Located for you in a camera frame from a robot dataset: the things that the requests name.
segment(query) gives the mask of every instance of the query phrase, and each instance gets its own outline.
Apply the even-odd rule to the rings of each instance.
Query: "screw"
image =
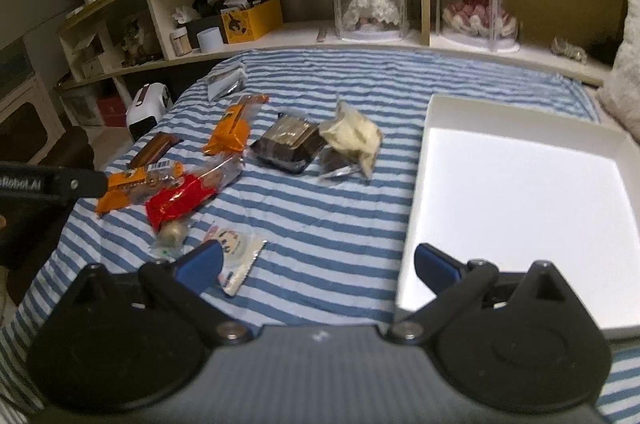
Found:
[[[391,333],[399,339],[411,341],[424,334],[424,328],[415,321],[400,321],[391,327]]]
[[[469,260],[468,262],[466,262],[466,266],[471,270],[475,269],[476,267],[482,267],[484,264],[486,264],[486,260],[483,260],[482,258],[476,258],[475,260]]]
[[[216,327],[216,332],[223,339],[235,341],[246,335],[247,328],[237,321],[225,321]]]

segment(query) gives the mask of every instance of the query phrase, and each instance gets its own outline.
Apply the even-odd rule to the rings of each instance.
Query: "barcode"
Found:
[[[158,171],[160,169],[170,168],[172,161],[169,159],[162,159],[146,167],[147,171]]]

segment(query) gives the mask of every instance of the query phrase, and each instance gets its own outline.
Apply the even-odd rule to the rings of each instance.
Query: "orange snack wrapper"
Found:
[[[216,155],[223,151],[242,152],[249,139],[251,124],[268,100],[269,96],[253,94],[242,96],[238,102],[228,106],[209,141],[202,147],[202,152],[206,155]]]
[[[95,212],[105,214],[131,204],[140,204],[155,195],[184,173],[181,162],[162,159],[142,168],[135,168],[108,177],[107,192],[98,200]]]

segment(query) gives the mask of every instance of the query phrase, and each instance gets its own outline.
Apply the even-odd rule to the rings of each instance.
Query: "yellow box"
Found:
[[[248,10],[225,12],[222,15],[229,43],[255,41],[282,26],[280,0],[269,0]]]

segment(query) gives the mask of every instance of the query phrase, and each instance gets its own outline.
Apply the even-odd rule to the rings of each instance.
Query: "striped bedsheet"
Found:
[[[424,114],[432,94],[492,99],[597,120],[581,87],[556,74],[449,58],[430,52],[292,49],[249,51],[221,65],[243,62],[248,92],[269,94],[250,141],[297,108],[313,120],[332,118],[337,97],[369,116],[385,135],[374,177],[326,184],[313,163],[300,176],[247,159],[232,186],[193,216],[186,250],[212,224],[268,241],[234,298],[210,288],[203,298],[257,329],[265,324],[383,323],[391,321],[396,277],[420,151]],[[231,102],[207,102],[199,81],[182,94],[158,127],[108,172],[126,163],[156,131],[184,142],[168,157],[187,165],[205,161],[201,147]],[[80,200],[60,246],[38,274],[14,321],[0,332],[2,390],[25,409],[40,406],[24,368],[28,346],[56,302],[89,262],[112,272],[133,271],[151,259],[154,234],[141,206],[98,219],[94,200]],[[600,409],[620,422],[640,421],[640,352],[616,358]],[[9,422],[18,421],[11,409]]]

